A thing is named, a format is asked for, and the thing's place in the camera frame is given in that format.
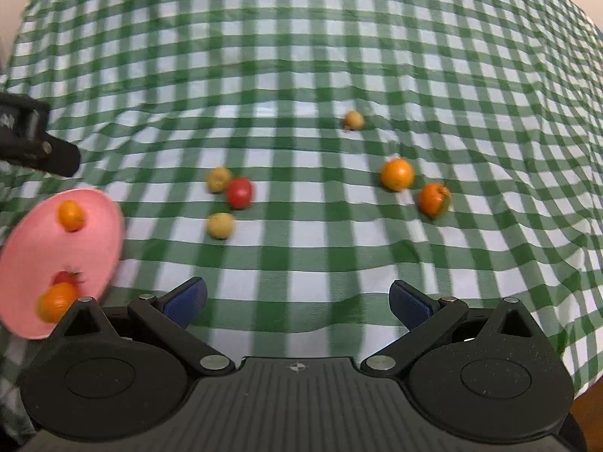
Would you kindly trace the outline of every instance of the blue gripper pad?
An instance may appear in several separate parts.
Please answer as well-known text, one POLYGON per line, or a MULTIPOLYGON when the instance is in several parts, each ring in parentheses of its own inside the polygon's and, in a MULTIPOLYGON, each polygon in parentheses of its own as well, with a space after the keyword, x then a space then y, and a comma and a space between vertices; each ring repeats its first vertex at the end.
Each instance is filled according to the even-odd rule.
POLYGON ((400 322, 412 330, 439 310, 438 302, 402 280, 390 287, 390 310, 400 322))
POLYGON ((193 277, 159 299, 161 312, 181 328, 186 328, 207 304, 207 287, 200 277, 193 277))

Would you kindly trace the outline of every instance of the pink plate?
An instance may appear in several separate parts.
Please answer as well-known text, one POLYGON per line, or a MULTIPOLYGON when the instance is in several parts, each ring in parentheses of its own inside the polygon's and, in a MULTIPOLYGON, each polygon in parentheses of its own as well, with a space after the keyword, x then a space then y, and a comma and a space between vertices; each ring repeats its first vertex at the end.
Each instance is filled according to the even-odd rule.
POLYGON ((121 210, 99 190, 68 190, 36 205, 0 253, 4 325, 23 338, 46 338, 55 325, 38 318, 35 305, 61 270, 80 272, 80 294, 100 299, 117 266, 123 238, 121 210), (66 232, 57 221, 57 208, 64 200, 75 200, 86 212, 86 225, 77 232, 66 232))

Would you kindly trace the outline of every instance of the red tomato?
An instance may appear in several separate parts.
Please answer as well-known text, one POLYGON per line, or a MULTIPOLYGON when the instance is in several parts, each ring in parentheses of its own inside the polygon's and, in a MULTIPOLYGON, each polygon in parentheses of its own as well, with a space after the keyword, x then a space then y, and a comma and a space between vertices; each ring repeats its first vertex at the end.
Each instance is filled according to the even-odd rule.
POLYGON ((253 185, 246 178, 235 178, 226 187, 226 200, 233 209, 246 209, 253 200, 253 185))
POLYGON ((67 270, 61 270, 52 278, 51 285, 55 286, 56 284, 67 283, 74 287, 78 287, 80 285, 79 275, 80 274, 78 272, 69 272, 67 270))

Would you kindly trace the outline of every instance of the green gingham tablecloth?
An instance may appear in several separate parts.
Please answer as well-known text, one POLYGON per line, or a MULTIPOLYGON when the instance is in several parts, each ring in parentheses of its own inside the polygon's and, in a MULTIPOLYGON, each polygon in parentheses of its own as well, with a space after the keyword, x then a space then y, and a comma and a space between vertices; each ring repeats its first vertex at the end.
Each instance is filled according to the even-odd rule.
MULTIPOLYGON (((190 330, 235 360, 375 352, 405 331, 396 278, 517 296, 579 393, 603 372, 602 50, 568 0, 32 0, 4 88, 48 101, 83 163, 5 166, 2 235, 56 192, 107 192, 127 230, 105 303, 200 275, 190 330), (341 130, 349 110, 362 131, 341 130), (395 156, 417 170, 397 194, 376 175, 395 156), (204 233, 227 209, 217 166, 256 188, 227 241, 204 233), (436 221, 413 198, 432 181, 453 193, 436 221)), ((19 438, 36 348, 0 332, 19 438)))

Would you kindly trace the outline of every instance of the orange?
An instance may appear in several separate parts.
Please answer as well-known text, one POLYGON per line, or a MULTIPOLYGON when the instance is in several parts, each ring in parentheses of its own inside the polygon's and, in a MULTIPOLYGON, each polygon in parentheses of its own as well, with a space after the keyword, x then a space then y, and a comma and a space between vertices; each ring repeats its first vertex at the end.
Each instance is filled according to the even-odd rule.
POLYGON ((450 190, 444 185, 425 185, 418 196, 418 208, 423 214, 434 219, 448 210, 451 199, 450 190))
POLYGON ((77 298, 77 289, 71 284, 55 284, 38 298, 37 314, 44 323, 58 323, 77 298))
POLYGON ((86 224, 86 213, 74 200, 66 200, 58 206, 57 220, 67 232, 74 232, 86 224))
POLYGON ((394 158, 381 170, 381 181, 390 190, 404 190, 412 185, 414 168, 408 161, 394 158))

